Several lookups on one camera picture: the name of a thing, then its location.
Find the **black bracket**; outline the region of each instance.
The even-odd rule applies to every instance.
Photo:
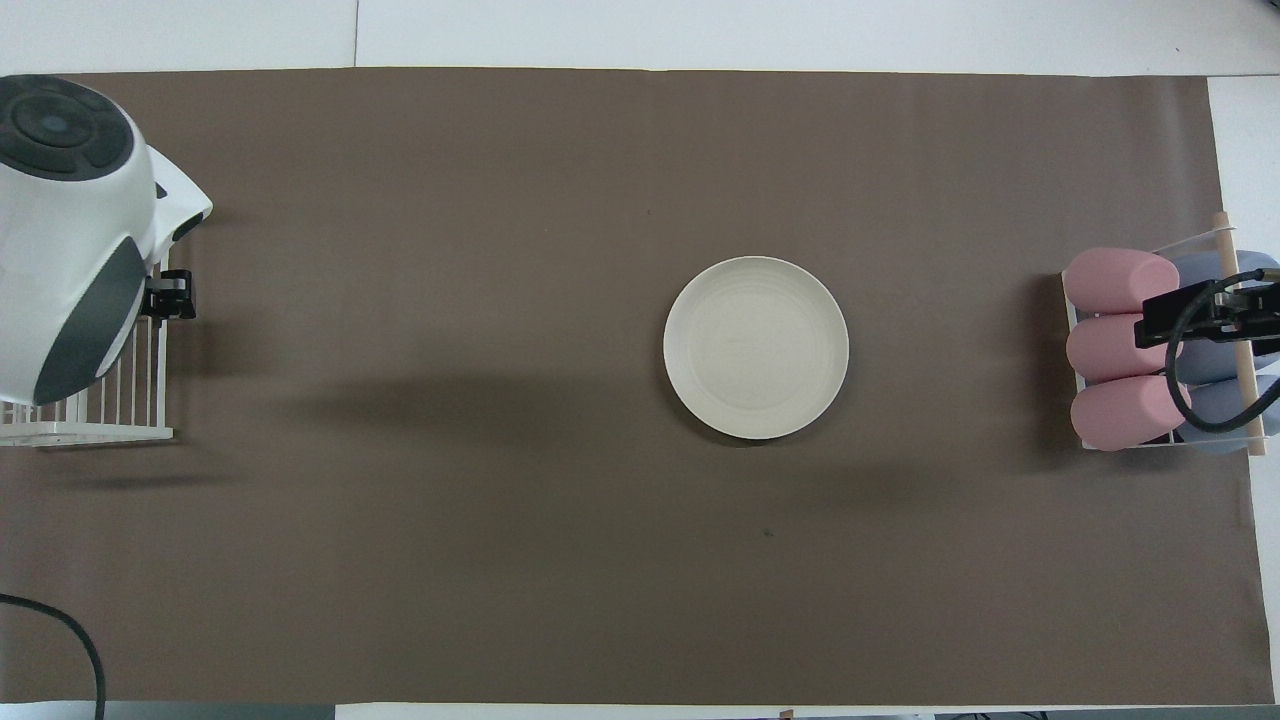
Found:
[[[1142,320],[1134,324],[1138,347],[1167,342],[1174,322],[1206,287],[1204,281],[1181,290],[1144,300]],[[1274,352],[1280,343],[1280,283],[1267,283],[1216,293],[1187,325],[1184,338],[1208,338],[1213,342],[1254,341],[1253,354]]]
[[[195,318],[196,288],[191,270],[164,270],[159,278],[147,278],[140,314],[160,322]]]

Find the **white dish rack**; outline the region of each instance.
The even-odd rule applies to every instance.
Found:
[[[1240,265],[1235,256],[1235,241],[1231,236],[1231,231],[1236,229],[1230,223],[1226,213],[1217,213],[1213,215],[1213,229],[1203,232],[1197,236],[1180,240],[1171,245],[1158,247],[1152,250],[1156,255],[1162,258],[1175,259],[1183,255],[1189,255],[1192,252],[1203,252],[1207,250],[1216,250],[1219,261],[1221,263],[1221,277],[1234,275],[1240,272]],[[1080,313],[1076,310],[1075,305],[1066,299],[1066,292],[1062,292],[1064,302],[1066,304],[1066,324],[1068,331],[1075,328],[1076,323],[1094,315],[1089,313]],[[1244,406],[1253,404],[1258,398],[1258,378],[1256,370],[1253,369],[1253,343],[1249,341],[1240,341],[1231,343],[1235,348],[1235,372],[1240,380],[1240,395],[1244,400]],[[1075,373],[1075,392],[1079,393],[1089,383]],[[1247,439],[1249,455],[1266,455],[1266,434],[1262,428],[1262,418],[1254,418],[1247,427]],[[1158,438],[1153,438],[1142,445],[1134,447],[1172,447],[1175,445],[1219,445],[1226,442],[1240,442],[1240,438],[1224,438],[1224,439],[1204,439],[1187,442],[1178,439],[1174,433],[1167,433]],[[1080,446],[1085,450],[1097,450],[1087,442],[1080,442]]]

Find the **white robot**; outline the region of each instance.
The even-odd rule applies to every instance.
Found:
[[[151,269],[211,210],[102,95],[0,77],[0,400],[91,386],[140,313],[195,316],[191,273]]]

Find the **white floor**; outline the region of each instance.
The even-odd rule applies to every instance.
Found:
[[[1240,228],[1236,242],[1280,256],[1280,10],[1263,0],[10,0],[0,6],[0,76],[352,65],[1211,76],[1222,199]],[[1276,455],[1254,459],[1251,474],[1280,687],[1280,442],[1272,445]],[[17,707],[0,708],[0,716],[15,716]],[[379,705],[342,708],[339,716],[630,720],[780,710]],[[803,714],[929,711],[941,708]]]

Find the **white plate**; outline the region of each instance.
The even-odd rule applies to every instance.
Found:
[[[794,433],[831,405],[849,328],[818,278],[777,258],[717,263],[680,291],[662,337],[667,377],[701,421],[731,436]]]

